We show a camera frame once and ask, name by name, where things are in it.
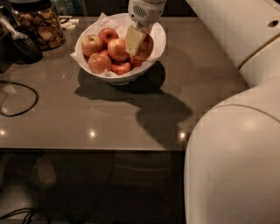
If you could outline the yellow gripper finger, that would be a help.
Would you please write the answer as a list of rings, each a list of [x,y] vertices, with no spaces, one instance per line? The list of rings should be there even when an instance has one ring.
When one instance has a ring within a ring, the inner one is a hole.
[[[140,45],[143,43],[146,33],[139,30],[133,26],[127,29],[125,42],[126,42],[126,52],[132,56],[137,54]]]

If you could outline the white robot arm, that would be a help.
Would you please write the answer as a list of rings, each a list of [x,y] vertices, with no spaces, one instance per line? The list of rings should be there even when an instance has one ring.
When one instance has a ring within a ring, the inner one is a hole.
[[[248,89],[209,109],[192,130],[183,224],[280,224],[280,2],[185,1]]]

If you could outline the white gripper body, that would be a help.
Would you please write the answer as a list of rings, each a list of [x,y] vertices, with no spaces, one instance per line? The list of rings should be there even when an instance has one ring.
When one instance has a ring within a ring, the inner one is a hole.
[[[162,16],[167,0],[129,0],[128,13],[135,28],[149,27]]]

